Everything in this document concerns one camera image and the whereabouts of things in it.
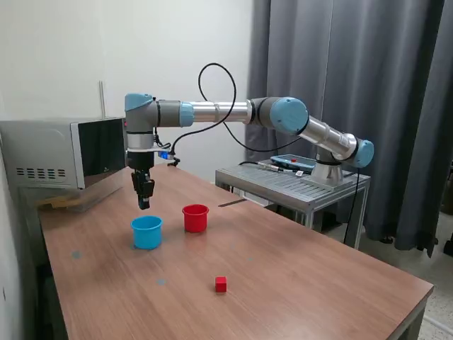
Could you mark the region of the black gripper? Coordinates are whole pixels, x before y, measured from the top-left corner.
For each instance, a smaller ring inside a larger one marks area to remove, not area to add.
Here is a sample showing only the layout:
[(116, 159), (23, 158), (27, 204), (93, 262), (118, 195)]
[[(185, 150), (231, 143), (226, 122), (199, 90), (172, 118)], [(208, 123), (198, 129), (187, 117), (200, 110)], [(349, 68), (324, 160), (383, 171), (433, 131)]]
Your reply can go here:
[(155, 181), (149, 178), (149, 172), (154, 166), (153, 152), (127, 152), (127, 165), (134, 172), (131, 174), (132, 184), (137, 194), (138, 205), (141, 210), (149, 208), (149, 198), (153, 196)]

